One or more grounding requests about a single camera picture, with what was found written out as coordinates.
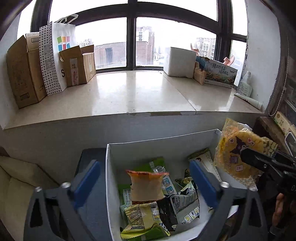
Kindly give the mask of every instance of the colorful square logo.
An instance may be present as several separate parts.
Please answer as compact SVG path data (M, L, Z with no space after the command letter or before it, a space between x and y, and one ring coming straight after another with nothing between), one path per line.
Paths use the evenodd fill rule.
M57 37L57 42L58 42L58 49L59 51L65 50L70 48L70 36L60 36Z

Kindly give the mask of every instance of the windowsill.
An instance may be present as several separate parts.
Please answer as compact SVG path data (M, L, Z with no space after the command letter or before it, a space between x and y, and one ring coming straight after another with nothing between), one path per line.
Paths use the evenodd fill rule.
M170 77L163 71L97 74L88 84L20 109L5 129L96 115L195 115L200 111L261 113L234 89Z

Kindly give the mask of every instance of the qr code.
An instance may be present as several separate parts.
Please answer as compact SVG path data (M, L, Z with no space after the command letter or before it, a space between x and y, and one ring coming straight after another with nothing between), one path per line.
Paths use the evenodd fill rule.
M51 68L52 68L52 60L51 60L51 58L48 58L45 60L45 69L48 70Z
M50 54L50 45L49 44L44 45L43 48L44 48L44 55Z

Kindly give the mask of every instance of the pink object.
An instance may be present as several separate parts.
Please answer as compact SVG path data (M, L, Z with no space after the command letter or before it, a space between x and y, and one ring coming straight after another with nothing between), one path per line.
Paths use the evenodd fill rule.
M227 57L224 58L224 63L227 66L232 65L232 63L234 62L234 56L231 56L230 59L228 59Z
M192 44L190 44L190 47L191 47L191 50L195 51L195 52L196 52L196 55L199 56L198 53L199 53L200 51L199 51L198 49L194 49L193 46L192 46Z

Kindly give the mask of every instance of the white foam box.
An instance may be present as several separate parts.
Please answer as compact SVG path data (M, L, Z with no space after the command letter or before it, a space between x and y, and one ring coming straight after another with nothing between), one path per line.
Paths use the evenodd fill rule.
M195 51L170 47L165 52L163 71L168 76L193 78L196 61Z
M184 177L184 171L189 168L186 157L198 150L209 147L214 160L215 148L218 145L221 132L216 130L203 131L176 137L145 140L128 143L114 143L107 145L106 153L106 196L109 227L113 241L121 241L120 227L123 225L119 207L118 183L130 183L131 179L125 172L126 169L134 169L141 164L149 162L155 157L163 156L166 171L170 173L171 180ZM223 181L230 183L236 188L245 186L230 175L218 169ZM190 224L178 224L176 231L165 240L189 241L196 238L206 225L211 214L201 193L198 191L200 200L200 218L193 220ZM229 216L237 211L237 206L230 209Z

